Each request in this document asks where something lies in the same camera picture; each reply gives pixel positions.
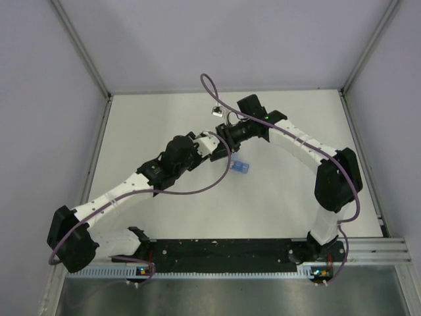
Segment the blue pill organizer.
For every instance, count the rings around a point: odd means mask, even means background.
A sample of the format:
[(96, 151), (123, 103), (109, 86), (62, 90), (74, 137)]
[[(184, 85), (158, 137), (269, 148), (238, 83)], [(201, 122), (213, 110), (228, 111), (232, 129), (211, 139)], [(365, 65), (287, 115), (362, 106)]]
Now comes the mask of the blue pill organizer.
[(233, 153), (230, 161), (230, 169), (241, 174), (247, 174), (250, 169), (250, 164), (242, 161), (238, 154)]

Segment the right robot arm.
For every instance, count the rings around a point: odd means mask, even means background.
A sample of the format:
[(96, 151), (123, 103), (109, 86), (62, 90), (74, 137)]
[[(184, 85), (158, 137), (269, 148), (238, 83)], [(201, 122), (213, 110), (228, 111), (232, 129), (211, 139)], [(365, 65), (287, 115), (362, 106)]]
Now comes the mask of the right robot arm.
[(314, 196), (318, 202), (315, 222), (307, 234), (307, 253), (314, 260), (323, 260), (337, 240), (345, 208), (359, 202), (362, 178), (355, 152), (315, 140), (283, 113), (267, 112), (255, 94), (239, 100), (237, 105), (242, 118), (235, 124), (224, 122), (215, 128), (227, 144), (218, 146), (211, 159), (239, 151), (241, 143), (251, 138), (262, 138), (307, 166), (315, 175)]

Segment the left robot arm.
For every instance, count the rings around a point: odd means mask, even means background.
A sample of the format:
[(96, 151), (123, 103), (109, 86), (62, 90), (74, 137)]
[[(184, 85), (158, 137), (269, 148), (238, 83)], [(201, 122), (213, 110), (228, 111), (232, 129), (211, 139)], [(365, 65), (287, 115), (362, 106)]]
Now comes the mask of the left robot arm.
[(158, 194), (174, 195), (169, 188), (175, 181), (215, 153), (230, 158), (232, 151), (214, 132), (175, 136), (157, 158), (142, 164), (118, 186), (73, 209), (60, 207), (47, 236), (52, 249), (48, 264), (62, 263), (75, 273), (93, 261), (144, 260), (149, 253), (144, 232), (134, 226), (117, 231), (111, 224), (141, 201)]

